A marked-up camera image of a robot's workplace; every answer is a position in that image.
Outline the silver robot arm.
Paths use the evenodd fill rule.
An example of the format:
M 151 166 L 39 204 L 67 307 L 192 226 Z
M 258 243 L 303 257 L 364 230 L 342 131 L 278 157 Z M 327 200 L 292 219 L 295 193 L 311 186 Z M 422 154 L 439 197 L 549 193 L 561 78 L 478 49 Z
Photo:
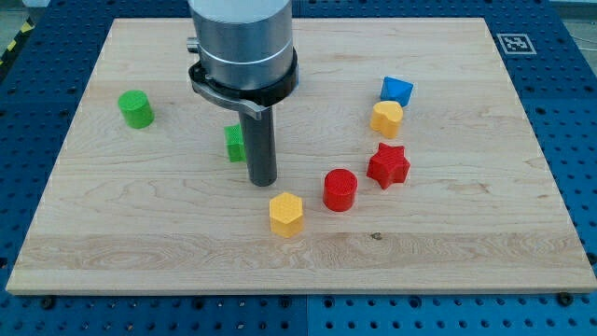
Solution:
M 279 81 L 293 63 L 290 0 L 188 0 L 202 66 L 236 90 Z

